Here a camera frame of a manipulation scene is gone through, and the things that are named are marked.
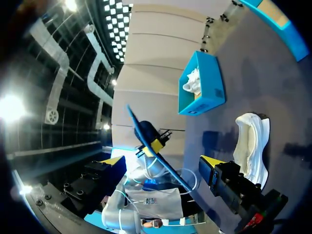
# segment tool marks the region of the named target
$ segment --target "white cable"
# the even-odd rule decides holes
[[[121,209],[119,209],[118,219],[119,219],[119,228],[121,231],[123,231],[122,226],[121,226]]]

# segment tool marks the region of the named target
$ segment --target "gray mat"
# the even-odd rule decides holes
[[[248,12],[217,58],[227,101],[200,116],[187,117],[184,167],[198,174],[200,155],[233,160],[238,139],[235,119],[246,112],[266,114],[271,133],[263,155],[269,171],[263,193],[276,189],[289,198],[278,216],[287,218],[287,224],[275,231],[304,229],[309,220],[301,215],[312,197],[311,57],[297,63],[279,36]],[[233,233],[239,216],[211,194],[205,181],[192,196],[226,234]],[[301,226],[299,218],[304,219]]]

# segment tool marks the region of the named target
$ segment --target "light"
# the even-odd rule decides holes
[[[6,122],[13,122],[26,114],[22,101],[13,95],[0,100],[0,118]]]
[[[117,85],[117,81],[114,79],[114,80],[112,80],[112,85],[113,86],[116,86]]]
[[[124,23],[123,22],[119,22],[118,23],[118,28],[123,28],[125,25],[124,25]]]
[[[116,8],[117,8],[117,9],[121,9],[121,8],[122,8],[122,2],[116,3]]]
[[[65,0],[65,5],[68,8],[68,10],[75,12],[77,11],[77,4],[75,0]]]
[[[104,124],[103,128],[104,130],[109,130],[111,127],[108,124]]]
[[[25,195],[29,194],[32,191],[33,187],[27,186],[27,185],[22,185],[22,188],[19,192],[20,195]]]
[[[128,8],[127,6],[124,6],[124,7],[122,8],[122,12],[123,12],[123,13],[129,12],[129,8]]]
[[[123,18],[123,21],[124,21],[125,23],[129,23],[129,17],[127,17],[127,16],[124,17],[124,18]]]

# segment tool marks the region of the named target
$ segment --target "blue box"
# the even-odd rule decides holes
[[[195,99],[194,94],[183,89],[188,82],[187,75],[199,68],[201,96]],[[225,94],[215,56],[196,51],[179,80],[178,113],[180,115],[198,116],[225,102]]]

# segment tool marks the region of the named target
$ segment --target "white fabric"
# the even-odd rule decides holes
[[[183,89],[187,92],[199,95],[201,92],[199,69],[195,68],[190,74],[187,75],[187,77],[189,78],[189,81],[183,85]]]
[[[239,127],[238,142],[233,153],[234,161],[242,172],[254,184],[261,184],[263,189],[268,171],[262,160],[262,152],[269,141],[270,120],[252,113],[246,113],[236,119]]]
[[[183,218],[181,196],[178,188],[160,191],[125,190],[138,208],[141,218],[180,219]],[[146,204],[147,198],[155,198],[156,204]],[[135,210],[132,204],[126,209]]]

